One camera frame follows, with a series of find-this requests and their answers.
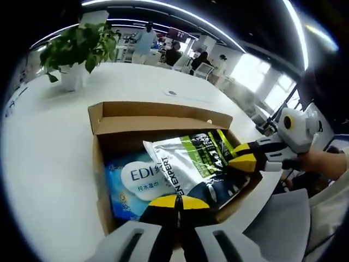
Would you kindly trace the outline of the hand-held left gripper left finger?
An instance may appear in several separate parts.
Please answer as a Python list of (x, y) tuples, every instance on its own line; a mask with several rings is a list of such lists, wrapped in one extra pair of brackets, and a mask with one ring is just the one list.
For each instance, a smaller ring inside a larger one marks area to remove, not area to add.
[(170, 261), (176, 242), (178, 196), (151, 201), (137, 221), (128, 221), (100, 241), (87, 261)]

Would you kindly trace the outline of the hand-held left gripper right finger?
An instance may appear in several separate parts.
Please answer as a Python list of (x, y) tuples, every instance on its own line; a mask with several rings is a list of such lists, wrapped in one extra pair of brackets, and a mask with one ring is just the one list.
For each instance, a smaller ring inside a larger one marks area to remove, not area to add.
[(259, 246), (219, 223), (204, 201), (183, 195), (180, 240), (186, 261), (266, 261)]

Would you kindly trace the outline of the person's right hand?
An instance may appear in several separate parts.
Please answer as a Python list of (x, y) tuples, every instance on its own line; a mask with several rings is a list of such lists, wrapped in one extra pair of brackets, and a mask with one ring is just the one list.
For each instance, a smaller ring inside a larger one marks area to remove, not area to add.
[(309, 171), (322, 174), (332, 179), (335, 171), (332, 166), (333, 154), (323, 151), (309, 151), (299, 154), (296, 158), (282, 161), (283, 169)]

